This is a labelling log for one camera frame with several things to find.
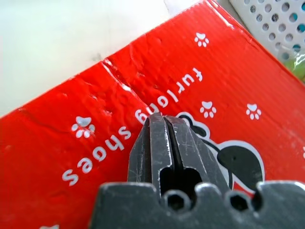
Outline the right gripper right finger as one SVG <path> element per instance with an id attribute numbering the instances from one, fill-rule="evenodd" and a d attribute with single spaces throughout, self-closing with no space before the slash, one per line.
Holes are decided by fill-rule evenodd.
<path id="1" fill-rule="evenodd" d="M 177 117 L 166 116 L 171 141 L 178 151 L 178 165 L 183 171 L 194 172 L 188 177 L 200 177 L 201 182 L 211 183 L 219 189 L 228 189 L 227 182 L 211 150 L 187 123 Z"/>

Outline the white perforated plastic basket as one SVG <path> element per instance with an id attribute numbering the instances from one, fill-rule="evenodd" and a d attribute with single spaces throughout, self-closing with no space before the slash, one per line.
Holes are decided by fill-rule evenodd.
<path id="1" fill-rule="evenodd" d="M 280 61 L 305 54 L 305 0 L 229 0 L 255 37 Z"/>

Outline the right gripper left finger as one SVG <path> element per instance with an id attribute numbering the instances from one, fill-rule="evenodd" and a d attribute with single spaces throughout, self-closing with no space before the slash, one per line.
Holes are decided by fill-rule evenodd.
<path id="1" fill-rule="evenodd" d="M 129 182 L 160 183 L 160 172 L 169 165 L 169 137 L 161 114 L 149 116 L 130 153 Z"/>

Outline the red shallow cardboard box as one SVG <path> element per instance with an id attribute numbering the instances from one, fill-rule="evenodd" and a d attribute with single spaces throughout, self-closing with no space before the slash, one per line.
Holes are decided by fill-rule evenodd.
<path id="1" fill-rule="evenodd" d="M 146 119 L 183 119 L 228 189 L 129 182 Z M 0 118 L 0 229 L 305 229 L 305 84 L 204 0 Z"/>

